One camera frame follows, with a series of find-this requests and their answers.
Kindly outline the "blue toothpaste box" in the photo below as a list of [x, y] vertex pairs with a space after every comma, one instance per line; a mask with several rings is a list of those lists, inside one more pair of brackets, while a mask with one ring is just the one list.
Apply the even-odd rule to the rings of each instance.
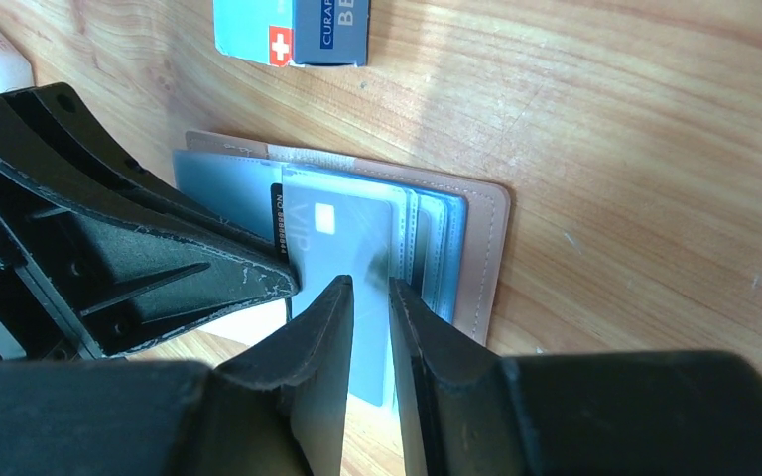
[[368, 0], [214, 0], [217, 50], [276, 67], [365, 66]]

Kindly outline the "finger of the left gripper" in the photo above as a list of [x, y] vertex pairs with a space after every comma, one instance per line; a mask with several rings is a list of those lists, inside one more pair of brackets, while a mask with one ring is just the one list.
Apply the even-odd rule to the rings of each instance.
[[76, 169], [140, 206], [255, 252], [274, 251], [265, 239], [209, 211], [142, 167], [67, 83], [0, 94], [0, 133], [6, 134], [8, 125], [14, 122], [19, 130], [41, 139]]
[[178, 192], [110, 186], [0, 127], [0, 360], [132, 354], [297, 289], [272, 248]]

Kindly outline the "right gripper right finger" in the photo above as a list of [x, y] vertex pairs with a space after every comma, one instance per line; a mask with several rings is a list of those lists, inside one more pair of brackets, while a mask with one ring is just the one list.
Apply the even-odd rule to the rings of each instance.
[[410, 475], [762, 475], [762, 376], [717, 350], [499, 356], [389, 284]]

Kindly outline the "pink leather card holder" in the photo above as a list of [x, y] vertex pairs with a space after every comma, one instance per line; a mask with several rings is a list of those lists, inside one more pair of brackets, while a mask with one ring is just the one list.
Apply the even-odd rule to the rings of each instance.
[[511, 205], [501, 185], [347, 155], [204, 131], [172, 158], [178, 189], [264, 239], [297, 268], [303, 310], [331, 274], [362, 298], [388, 276], [484, 343]]

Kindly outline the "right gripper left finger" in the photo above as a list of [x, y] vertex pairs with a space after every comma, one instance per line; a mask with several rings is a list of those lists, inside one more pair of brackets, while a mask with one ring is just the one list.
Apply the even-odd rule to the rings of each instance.
[[336, 475], [352, 330], [338, 278], [217, 367], [0, 362], [0, 475]]

